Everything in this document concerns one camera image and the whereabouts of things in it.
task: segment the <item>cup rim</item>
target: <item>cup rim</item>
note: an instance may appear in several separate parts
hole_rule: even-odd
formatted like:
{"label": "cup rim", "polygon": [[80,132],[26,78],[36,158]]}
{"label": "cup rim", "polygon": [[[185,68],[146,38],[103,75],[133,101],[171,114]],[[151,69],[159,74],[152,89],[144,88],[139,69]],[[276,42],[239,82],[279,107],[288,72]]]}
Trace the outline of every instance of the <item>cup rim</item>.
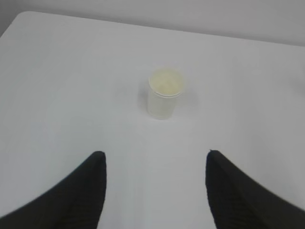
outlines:
{"label": "cup rim", "polygon": [[158,95],[159,97],[162,97],[162,98],[175,98],[175,97],[178,97],[178,96],[182,93],[182,92],[178,92],[178,93],[176,93],[176,94],[162,94],[162,93],[160,93],[160,92],[156,92],[156,91],[152,88],[150,79],[149,79],[149,81],[148,81],[148,84],[149,84],[149,87],[150,87],[151,91],[154,92],[154,93],[155,93],[156,95]]}

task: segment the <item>gray wall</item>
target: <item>gray wall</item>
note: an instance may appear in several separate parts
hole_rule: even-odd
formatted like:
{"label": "gray wall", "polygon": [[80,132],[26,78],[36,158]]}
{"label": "gray wall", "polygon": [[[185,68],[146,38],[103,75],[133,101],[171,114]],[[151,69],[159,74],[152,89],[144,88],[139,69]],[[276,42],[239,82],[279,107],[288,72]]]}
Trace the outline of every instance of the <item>gray wall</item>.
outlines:
{"label": "gray wall", "polygon": [[305,46],[305,0],[0,0],[0,33],[25,10]]}

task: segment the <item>white wall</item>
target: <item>white wall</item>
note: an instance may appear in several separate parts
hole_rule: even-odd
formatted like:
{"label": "white wall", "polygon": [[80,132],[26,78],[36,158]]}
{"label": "white wall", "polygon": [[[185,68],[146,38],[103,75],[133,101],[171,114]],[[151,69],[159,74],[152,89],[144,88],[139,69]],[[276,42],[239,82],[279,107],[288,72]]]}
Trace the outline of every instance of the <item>white wall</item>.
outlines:
{"label": "white wall", "polygon": [[37,10],[305,46],[305,0],[0,0],[0,32]]}

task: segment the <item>white table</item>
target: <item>white table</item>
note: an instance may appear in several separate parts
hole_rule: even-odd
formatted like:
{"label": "white table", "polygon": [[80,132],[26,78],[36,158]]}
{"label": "white table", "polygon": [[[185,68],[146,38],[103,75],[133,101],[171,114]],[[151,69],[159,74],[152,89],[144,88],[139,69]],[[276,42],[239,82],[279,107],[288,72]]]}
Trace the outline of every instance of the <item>white table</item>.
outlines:
{"label": "white table", "polygon": [[[167,121],[145,111],[161,67],[188,83]],[[0,38],[0,215],[107,155],[101,229],[215,228],[218,149],[305,208],[305,48],[25,12]]]}

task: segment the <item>translucent cup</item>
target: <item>translucent cup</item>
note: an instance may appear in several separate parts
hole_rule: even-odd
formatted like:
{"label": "translucent cup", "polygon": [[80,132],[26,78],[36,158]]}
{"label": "translucent cup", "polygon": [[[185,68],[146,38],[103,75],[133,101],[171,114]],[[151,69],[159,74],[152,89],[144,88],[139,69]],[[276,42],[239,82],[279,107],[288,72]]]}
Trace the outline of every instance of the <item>translucent cup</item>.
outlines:
{"label": "translucent cup", "polygon": [[157,119],[170,118],[182,93],[182,76],[174,70],[161,69],[150,77],[149,86],[148,113]]}

